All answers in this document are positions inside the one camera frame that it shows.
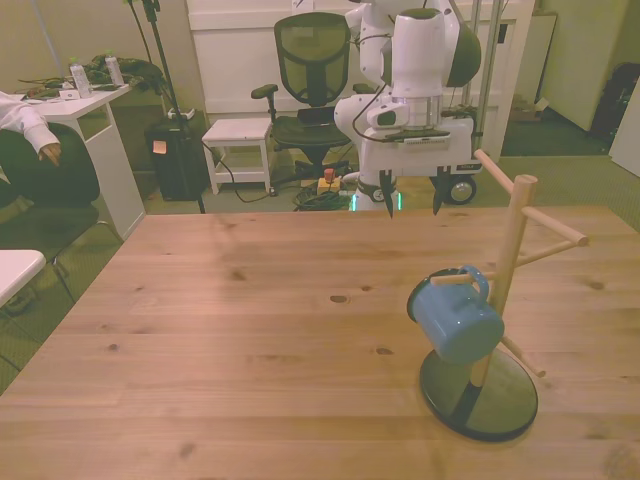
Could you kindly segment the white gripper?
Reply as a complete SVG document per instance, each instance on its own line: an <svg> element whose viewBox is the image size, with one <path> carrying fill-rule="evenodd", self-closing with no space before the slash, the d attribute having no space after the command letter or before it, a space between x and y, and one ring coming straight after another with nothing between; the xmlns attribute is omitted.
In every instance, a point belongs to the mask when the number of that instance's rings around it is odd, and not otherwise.
<svg viewBox="0 0 640 480"><path fill-rule="evenodd" d="M450 173L447 167L455 171L459 165L475 163L471 151L473 129L471 118L445 118L436 127L438 135L423 132L420 137L386 142L387 136L400 133L400 130L368 128L365 131L365 136L377 141L362 140L360 170L380 171L380 190L390 217L394 216L396 192L392 171L395 175L436 175L431 178L435 189L432 208L433 214L438 214L448 191Z"/></svg>

